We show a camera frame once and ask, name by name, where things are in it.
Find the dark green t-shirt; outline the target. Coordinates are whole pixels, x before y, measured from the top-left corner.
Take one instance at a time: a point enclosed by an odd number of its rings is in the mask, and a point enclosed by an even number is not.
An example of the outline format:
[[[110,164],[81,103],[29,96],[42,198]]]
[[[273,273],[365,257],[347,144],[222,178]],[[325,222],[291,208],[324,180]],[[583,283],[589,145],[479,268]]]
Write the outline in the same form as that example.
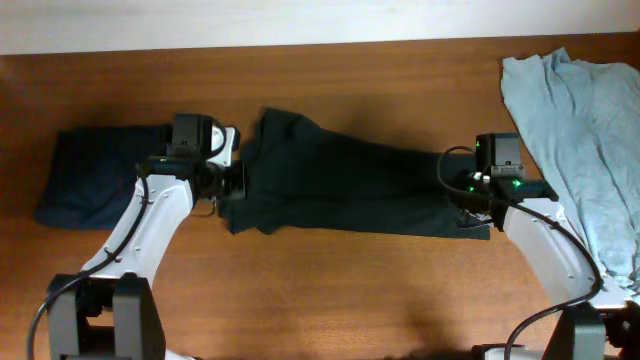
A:
[[[440,180],[475,165],[470,155],[439,156],[366,142],[307,117],[266,109],[243,145],[246,196],[219,205],[233,234],[283,227],[323,228],[487,240],[489,227],[454,205]]]

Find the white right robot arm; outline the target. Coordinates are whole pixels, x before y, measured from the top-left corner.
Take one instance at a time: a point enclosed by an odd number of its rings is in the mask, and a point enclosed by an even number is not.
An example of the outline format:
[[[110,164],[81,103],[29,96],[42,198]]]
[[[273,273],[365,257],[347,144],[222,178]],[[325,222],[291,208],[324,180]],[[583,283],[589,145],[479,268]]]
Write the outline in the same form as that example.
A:
[[[596,265],[544,180],[528,180],[515,133],[480,134],[476,168],[441,184],[471,214],[484,214],[527,259],[552,302],[523,320],[503,344],[476,345],[475,359],[639,358],[639,306]]]

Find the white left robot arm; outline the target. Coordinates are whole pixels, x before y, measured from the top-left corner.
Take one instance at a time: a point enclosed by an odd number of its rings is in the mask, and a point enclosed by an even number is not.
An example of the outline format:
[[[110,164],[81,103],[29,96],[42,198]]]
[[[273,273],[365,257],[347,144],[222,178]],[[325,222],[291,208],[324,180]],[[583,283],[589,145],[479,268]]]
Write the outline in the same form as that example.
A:
[[[211,116],[178,114],[163,153],[136,168],[128,207],[76,274],[56,275],[37,311],[53,359],[175,359],[152,293],[163,256],[200,199],[246,195],[232,155],[240,132]]]

